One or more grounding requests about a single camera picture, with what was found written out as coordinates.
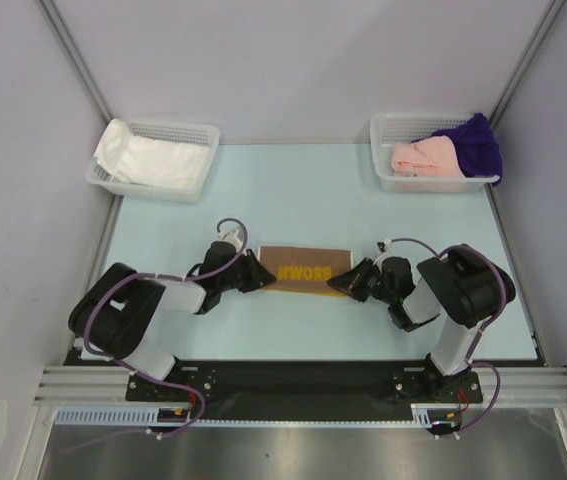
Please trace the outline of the yellow patterned towel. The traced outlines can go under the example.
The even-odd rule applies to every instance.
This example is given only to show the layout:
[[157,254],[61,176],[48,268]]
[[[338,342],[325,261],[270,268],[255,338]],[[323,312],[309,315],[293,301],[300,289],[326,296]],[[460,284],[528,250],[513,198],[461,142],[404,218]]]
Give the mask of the yellow patterned towel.
[[265,290],[286,293],[343,297],[328,281],[353,268],[352,252],[343,249],[262,246],[257,257],[276,278]]

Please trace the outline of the white towel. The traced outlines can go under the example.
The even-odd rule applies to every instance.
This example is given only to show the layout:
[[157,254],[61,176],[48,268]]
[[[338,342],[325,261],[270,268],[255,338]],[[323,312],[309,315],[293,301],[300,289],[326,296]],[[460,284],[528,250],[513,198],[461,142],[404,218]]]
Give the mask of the white towel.
[[114,119],[99,139],[93,158],[119,182],[191,191],[203,179],[211,152],[208,144],[136,135],[127,123]]

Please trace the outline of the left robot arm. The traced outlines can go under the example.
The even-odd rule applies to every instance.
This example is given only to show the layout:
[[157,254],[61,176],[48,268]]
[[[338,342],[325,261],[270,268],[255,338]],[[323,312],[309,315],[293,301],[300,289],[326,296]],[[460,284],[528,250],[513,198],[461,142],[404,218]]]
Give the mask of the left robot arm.
[[171,400],[182,391],[183,376],[173,369],[176,357],[147,335],[155,312],[203,315],[227,291],[250,293],[275,282],[253,250],[240,253],[235,244],[219,240],[184,282],[141,278],[131,267],[113,264],[73,308],[68,326],[97,353],[148,376],[150,391]]

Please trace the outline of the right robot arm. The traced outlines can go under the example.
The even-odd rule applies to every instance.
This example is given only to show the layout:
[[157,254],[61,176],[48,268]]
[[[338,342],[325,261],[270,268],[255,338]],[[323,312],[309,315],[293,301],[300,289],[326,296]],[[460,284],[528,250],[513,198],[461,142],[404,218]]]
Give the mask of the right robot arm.
[[471,371],[472,357],[488,326],[516,297],[509,274],[467,244],[451,246],[413,266],[378,244],[379,255],[327,281],[358,302],[374,298],[387,305],[394,325],[405,332],[445,318],[440,337],[427,354],[426,395],[444,402]]

